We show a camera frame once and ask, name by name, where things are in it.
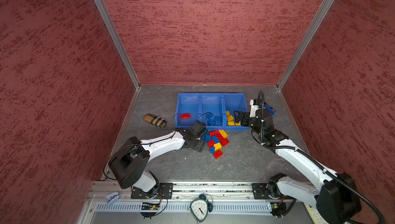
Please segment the yellow legos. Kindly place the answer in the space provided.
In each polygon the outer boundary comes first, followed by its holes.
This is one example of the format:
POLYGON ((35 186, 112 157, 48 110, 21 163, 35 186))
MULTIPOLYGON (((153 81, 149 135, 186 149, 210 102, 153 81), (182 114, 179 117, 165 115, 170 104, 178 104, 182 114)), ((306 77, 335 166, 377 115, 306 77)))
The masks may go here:
POLYGON ((233 114, 230 113, 230 111, 226 111, 226 120, 227 120, 227 126, 241 126, 240 121, 236 121, 236 118, 240 114, 239 111, 234 111, 233 114))

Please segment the blue legos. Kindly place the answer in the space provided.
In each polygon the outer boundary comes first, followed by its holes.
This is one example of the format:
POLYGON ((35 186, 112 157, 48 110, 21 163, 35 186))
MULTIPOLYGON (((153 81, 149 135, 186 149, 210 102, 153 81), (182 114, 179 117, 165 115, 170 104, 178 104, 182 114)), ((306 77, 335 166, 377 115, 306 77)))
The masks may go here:
POLYGON ((222 126, 222 118, 220 116, 210 115, 207 118, 207 125, 209 126, 222 126))

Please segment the blue three-compartment bin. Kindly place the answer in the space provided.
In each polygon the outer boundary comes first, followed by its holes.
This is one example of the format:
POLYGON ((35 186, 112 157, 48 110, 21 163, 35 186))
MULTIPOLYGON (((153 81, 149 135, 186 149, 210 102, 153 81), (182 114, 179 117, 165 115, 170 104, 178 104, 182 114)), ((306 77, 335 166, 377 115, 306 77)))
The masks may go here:
POLYGON ((209 130, 247 130, 243 126, 227 126, 226 111, 249 112, 246 98, 243 93, 179 93, 175 111, 175 126, 188 128, 196 120, 205 123, 209 130), (191 119, 181 120, 181 113, 190 113, 191 119), (209 116, 220 116, 222 126, 207 125, 209 116))

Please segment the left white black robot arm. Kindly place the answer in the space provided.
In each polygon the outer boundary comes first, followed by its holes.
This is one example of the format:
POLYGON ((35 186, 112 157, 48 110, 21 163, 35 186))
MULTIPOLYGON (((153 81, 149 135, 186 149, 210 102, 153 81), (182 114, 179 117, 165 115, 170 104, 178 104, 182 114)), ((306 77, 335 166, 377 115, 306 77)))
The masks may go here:
POLYGON ((202 152, 208 134, 206 125, 195 121, 189 128, 176 128, 170 134, 148 140, 129 138, 108 160, 108 166, 121 189, 137 188, 153 198, 160 188, 159 180, 146 170, 147 164, 168 152, 190 148, 202 152))

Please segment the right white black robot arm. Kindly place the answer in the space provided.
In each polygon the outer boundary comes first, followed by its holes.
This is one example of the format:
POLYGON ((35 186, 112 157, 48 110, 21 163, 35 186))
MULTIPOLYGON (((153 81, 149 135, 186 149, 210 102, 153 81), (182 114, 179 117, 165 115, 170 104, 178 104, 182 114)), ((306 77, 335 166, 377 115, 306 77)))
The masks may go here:
POLYGON ((258 109, 254 115, 234 111, 235 123, 249 127, 257 134, 257 142, 291 163, 308 180, 309 184, 295 181, 286 174, 272 176, 266 185, 271 199, 292 197, 315 207, 329 224, 350 222, 361 209, 353 178, 347 173, 322 165, 301 150, 283 132, 275 129, 273 117, 266 109, 258 109))

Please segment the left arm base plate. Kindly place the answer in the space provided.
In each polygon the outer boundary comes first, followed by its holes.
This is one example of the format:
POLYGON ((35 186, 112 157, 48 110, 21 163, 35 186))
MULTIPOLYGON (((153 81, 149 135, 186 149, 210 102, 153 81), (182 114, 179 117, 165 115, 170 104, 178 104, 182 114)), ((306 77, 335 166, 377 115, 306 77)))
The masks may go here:
POLYGON ((173 186, 174 184, 169 182, 159 183, 148 193, 139 188, 132 187, 131 199, 171 199, 173 186))

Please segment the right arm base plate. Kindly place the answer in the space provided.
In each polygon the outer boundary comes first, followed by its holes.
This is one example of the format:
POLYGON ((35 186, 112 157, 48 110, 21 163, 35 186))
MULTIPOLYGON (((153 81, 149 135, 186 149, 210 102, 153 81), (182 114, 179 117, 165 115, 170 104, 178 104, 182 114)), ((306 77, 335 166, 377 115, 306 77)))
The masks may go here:
POLYGON ((267 190, 267 183, 252 183, 252 193, 255 200, 267 200, 267 201, 274 201, 280 202, 281 200, 284 201, 292 201, 293 198, 289 196, 281 196, 279 198, 272 198, 268 194, 267 190))

